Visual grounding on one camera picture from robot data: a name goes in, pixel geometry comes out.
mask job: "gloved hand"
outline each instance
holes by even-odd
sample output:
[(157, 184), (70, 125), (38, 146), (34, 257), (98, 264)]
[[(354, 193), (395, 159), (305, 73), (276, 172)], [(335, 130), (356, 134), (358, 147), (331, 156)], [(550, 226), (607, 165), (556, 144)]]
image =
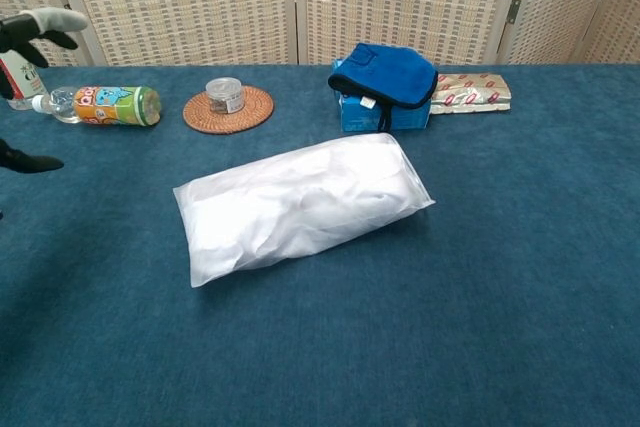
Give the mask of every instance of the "gloved hand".
[[(78, 44), (65, 32), (77, 32), (88, 25), (80, 12), (58, 7), (23, 10), (19, 15), (0, 20), (0, 53), (15, 50), (36, 67), (47, 68), (49, 63), (29, 41), (47, 39), (64, 49), (75, 50)], [(13, 99), (9, 80), (0, 71), (0, 94)]]
[[(20, 15), (0, 20), (0, 53), (15, 50), (25, 60), (37, 67), (49, 66), (47, 59), (29, 41), (47, 39), (62, 48), (74, 50), (78, 44), (65, 32), (77, 32), (88, 25), (87, 18), (80, 12), (57, 7), (43, 7), (25, 10)], [(0, 69), (0, 95), (13, 99), (13, 89)], [(0, 139), (0, 167), (15, 172), (33, 174), (63, 167), (62, 161), (54, 157), (30, 156)]]

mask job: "blue tissue box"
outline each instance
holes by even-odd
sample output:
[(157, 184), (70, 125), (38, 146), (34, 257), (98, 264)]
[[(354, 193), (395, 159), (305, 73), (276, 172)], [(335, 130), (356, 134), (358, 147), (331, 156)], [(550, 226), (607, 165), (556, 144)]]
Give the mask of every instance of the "blue tissue box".
[[(342, 59), (333, 61), (333, 70), (342, 63)], [(334, 91), (338, 102), (338, 112), (342, 119), (342, 130), (344, 132), (364, 132), (377, 131), (380, 121), (381, 109), (374, 105), (369, 109), (360, 104), (361, 97), (343, 95)], [(392, 107), (391, 109), (391, 130), (424, 129), (429, 120), (431, 101), (419, 109), (403, 109)]]

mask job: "bottle label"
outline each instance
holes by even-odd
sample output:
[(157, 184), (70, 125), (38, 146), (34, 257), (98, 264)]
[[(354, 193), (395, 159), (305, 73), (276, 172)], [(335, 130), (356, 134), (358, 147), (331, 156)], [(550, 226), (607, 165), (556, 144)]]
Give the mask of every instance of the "bottle label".
[(144, 115), (146, 87), (83, 87), (74, 97), (73, 108), (88, 124), (151, 125)]
[(34, 65), (17, 52), (10, 50), (0, 54), (0, 67), (11, 84), (14, 100), (47, 93)]

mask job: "woven coaster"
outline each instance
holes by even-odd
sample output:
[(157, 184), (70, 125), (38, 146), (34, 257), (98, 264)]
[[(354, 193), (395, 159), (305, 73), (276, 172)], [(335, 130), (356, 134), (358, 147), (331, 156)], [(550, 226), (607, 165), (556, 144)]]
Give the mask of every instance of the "woven coaster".
[(182, 117), (189, 127), (207, 134), (233, 134), (260, 125), (273, 113), (273, 99), (256, 87), (245, 85), (243, 89), (244, 107), (238, 112), (213, 112), (207, 93), (200, 92), (184, 106)]

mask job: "snack package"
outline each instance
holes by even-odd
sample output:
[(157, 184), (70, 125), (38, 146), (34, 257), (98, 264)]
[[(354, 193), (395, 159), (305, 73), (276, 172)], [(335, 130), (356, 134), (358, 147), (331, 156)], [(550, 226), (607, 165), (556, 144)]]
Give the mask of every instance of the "snack package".
[(440, 74), (431, 115), (491, 112), (511, 108), (511, 91), (497, 74)]

